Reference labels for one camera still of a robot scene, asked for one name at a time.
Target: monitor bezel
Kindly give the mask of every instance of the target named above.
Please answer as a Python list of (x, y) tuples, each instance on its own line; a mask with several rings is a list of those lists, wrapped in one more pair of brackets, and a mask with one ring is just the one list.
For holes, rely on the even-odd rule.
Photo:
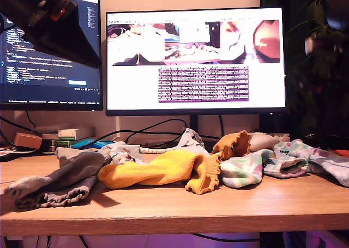
[[(98, 0), (98, 36), (99, 36), (99, 54), (102, 57), (102, 42), (101, 42), (101, 7), (100, 0)], [(102, 111), (103, 104), (103, 72), (102, 66), (99, 68), (99, 90), (100, 101), (97, 105), (90, 104), (34, 104), (34, 103), (0, 103), (0, 110), (13, 110), (13, 111)]]
[(118, 13), (153, 13), (153, 12), (169, 12), (169, 11), (204, 11), (204, 10), (241, 10), (241, 9), (281, 9), (280, 7), (243, 7), (243, 8), (208, 8), (208, 9), (175, 9), (175, 10), (146, 10), (146, 11), (115, 11), (105, 13), (105, 58), (106, 58), (106, 106), (105, 114), (107, 116), (187, 116), (187, 115), (215, 115), (215, 114), (261, 114), (261, 113), (282, 113), (286, 112), (286, 85), (285, 85), (285, 106), (284, 107), (261, 107), (261, 108), (196, 108), (196, 109), (136, 109), (136, 110), (111, 110), (108, 109), (108, 14)]

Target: orange sock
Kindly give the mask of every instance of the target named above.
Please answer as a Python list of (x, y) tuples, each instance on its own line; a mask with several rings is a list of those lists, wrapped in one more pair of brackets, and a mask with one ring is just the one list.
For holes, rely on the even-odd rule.
[(185, 188), (203, 194), (213, 191), (219, 183), (220, 157), (221, 153), (204, 156), (185, 150), (174, 150), (155, 158), (148, 165), (134, 162), (107, 165), (99, 171), (98, 178), (111, 189), (133, 184), (163, 185), (189, 180)]
[(223, 136), (218, 143), (215, 144), (212, 154), (222, 152), (222, 161), (231, 157), (242, 157), (250, 152), (251, 136), (244, 130), (235, 134)]

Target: white wall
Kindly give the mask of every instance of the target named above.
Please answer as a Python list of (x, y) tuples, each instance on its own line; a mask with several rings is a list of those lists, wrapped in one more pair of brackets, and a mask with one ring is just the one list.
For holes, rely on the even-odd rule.
[[(199, 8), (233, 8), (258, 7), (260, 0), (101, 0), (101, 32), (103, 41), (103, 60), (105, 60), (105, 13), (107, 11), (132, 10), (171, 10), (171, 9), (199, 9)], [(61, 111), (30, 111), (31, 119), (36, 125), (52, 125), (58, 123), (74, 123), (94, 125), (97, 135), (107, 134), (116, 127), (116, 118), (105, 116), (105, 112), (61, 112)], [(31, 127), (23, 111), (2, 111), (1, 116)], [(120, 117), (121, 129), (142, 129), (169, 117)], [(183, 117), (189, 124), (189, 117)], [(254, 130), (259, 126), (258, 116), (224, 116), (225, 133), (236, 132), (242, 129)], [(199, 117), (199, 133), (220, 136), (220, 122), (217, 116)], [(158, 131), (180, 132), (181, 124), (162, 125)], [(1, 130), (11, 139), (18, 129), (14, 129), (1, 122)]]

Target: webpage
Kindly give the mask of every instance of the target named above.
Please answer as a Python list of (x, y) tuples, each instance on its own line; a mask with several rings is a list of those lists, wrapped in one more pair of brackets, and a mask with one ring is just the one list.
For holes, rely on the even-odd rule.
[(281, 19), (279, 8), (107, 14), (107, 109), (285, 107)]

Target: monitor screen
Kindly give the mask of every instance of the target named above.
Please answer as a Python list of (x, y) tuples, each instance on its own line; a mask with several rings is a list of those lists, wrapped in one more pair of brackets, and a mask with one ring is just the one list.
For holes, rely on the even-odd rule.
[(280, 8), (107, 13), (107, 115), (285, 108)]
[[(100, 0), (72, 1), (78, 5), (82, 31), (100, 55)], [(11, 25), (5, 19), (5, 27)], [(23, 34), (14, 28), (0, 36), (1, 109), (103, 109), (101, 69), (35, 51)]]

